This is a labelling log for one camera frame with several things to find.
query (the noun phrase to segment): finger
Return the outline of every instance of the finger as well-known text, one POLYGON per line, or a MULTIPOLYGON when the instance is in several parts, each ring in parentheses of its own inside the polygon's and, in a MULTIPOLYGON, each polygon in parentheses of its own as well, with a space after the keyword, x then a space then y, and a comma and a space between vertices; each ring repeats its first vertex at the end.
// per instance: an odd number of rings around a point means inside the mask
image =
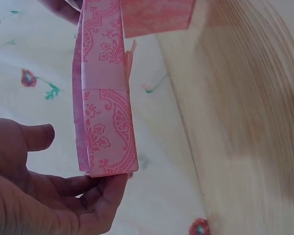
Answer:
POLYGON ((55 15, 77 24, 80 12, 71 7, 65 0, 38 0, 55 15))
POLYGON ((96 230, 102 234, 110 230, 123 198, 127 179, 127 174, 111 176, 107 179, 103 195, 94 205, 95 212, 79 216, 81 232, 90 233, 96 230))
POLYGON ((103 196, 106 183, 107 178, 103 178, 96 187, 93 187, 80 197, 80 203, 87 212, 94 212, 96 202, 103 196))
POLYGON ((50 124, 40 126, 24 126, 19 124, 28 151, 41 151, 49 148, 55 136, 50 124))
POLYGON ((65 179, 51 175, 49 176, 49 179, 60 196, 81 195, 97 186, 100 182, 100 178, 90 178, 88 176, 76 176, 65 179))
POLYGON ((100 222, 106 221, 110 226, 114 220, 117 209, 122 201, 127 174, 109 177, 102 197, 95 204, 95 213, 100 222))

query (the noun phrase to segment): folded pink paper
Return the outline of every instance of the folded pink paper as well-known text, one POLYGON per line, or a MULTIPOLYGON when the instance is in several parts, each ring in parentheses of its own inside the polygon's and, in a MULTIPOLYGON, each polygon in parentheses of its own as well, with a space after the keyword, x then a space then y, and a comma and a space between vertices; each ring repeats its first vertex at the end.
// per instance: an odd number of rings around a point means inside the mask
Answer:
MULTIPOLYGON (((130 24, 133 14, 143 10, 135 4, 149 2, 156 7, 160 2, 158 10, 168 14, 163 3, 169 1, 122 1, 124 21, 131 29, 129 36, 184 29, 194 2, 171 1, 175 7, 189 4, 188 17, 185 12, 182 18, 177 16, 180 23, 176 28, 161 21, 154 28, 145 23, 145 29, 140 30, 141 23, 130 24)), ((91 177, 138 170, 128 84, 135 46, 124 52, 120 0, 84 0, 73 58, 73 112, 79 169, 91 177)))

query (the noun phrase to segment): wooden surface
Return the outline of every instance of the wooden surface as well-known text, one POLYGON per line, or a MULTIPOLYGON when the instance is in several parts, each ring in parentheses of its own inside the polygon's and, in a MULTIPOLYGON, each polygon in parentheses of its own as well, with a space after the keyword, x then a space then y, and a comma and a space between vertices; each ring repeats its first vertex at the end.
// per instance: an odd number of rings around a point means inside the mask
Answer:
POLYGON ((294 235, 294 0, 198 0, 158 41, 212 235, 294 235))

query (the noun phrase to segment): paisley pattern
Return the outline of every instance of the paisley pattern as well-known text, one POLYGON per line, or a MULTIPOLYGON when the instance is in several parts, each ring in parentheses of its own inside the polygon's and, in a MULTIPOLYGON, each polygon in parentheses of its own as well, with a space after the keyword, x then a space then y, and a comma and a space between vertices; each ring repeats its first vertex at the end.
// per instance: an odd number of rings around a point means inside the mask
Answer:
POLYGON ((82 53, 82 56, 83 56, 83 62, 87 62, 87 60, 85 59, 86 58, 86 55, 91 51, 91 49, 93 48, 94 46, 94 38, 90 32, 90 30, 84 30, 83 31, 83 53, 82 53))
MULTIPOLYGON (((125 32, 138 36, 186 28, 193 3, 122 0, 125 32)), ((129 52, 126 61, 120 0, 85 0, 73 60, 73 105, 80 169, 92 177, 138 170, 128 85, 117 83, 128 81, 129 52)))

